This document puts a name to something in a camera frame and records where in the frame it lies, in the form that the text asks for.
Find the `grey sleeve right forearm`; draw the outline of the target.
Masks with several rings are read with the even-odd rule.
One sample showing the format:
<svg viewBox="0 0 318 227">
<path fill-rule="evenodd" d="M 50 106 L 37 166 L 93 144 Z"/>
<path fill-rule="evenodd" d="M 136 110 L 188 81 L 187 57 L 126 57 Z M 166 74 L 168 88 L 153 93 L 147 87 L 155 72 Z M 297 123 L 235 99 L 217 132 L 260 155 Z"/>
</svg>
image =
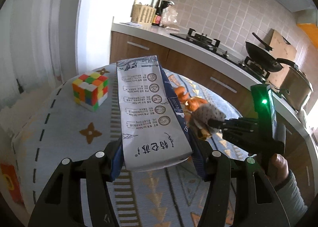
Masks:
<svg viewBox="0 0 318 227">
<path fill-rule="evenodd" d="M 308 210 L 301 196 L 294 173 L 289 170 L 287 179 L 275 186 L 280 201 L 285 209 L 290 226 L 295 226 Z"/>
</svg>

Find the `person's right hand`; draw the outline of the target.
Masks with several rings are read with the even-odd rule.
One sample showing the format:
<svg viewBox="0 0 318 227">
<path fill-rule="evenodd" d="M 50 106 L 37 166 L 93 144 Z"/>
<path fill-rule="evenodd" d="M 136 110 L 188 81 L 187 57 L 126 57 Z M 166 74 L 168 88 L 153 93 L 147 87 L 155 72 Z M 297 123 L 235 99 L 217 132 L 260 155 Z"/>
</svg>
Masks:
<svg viewBox="0 0 318 227">
<path fill-rule="evenodd" d="M 283 183 L 289 176 L 287 160 L 281 154 L 274 154 L 269 163 L 269 180 L 273 187 Z"/>
</svg>

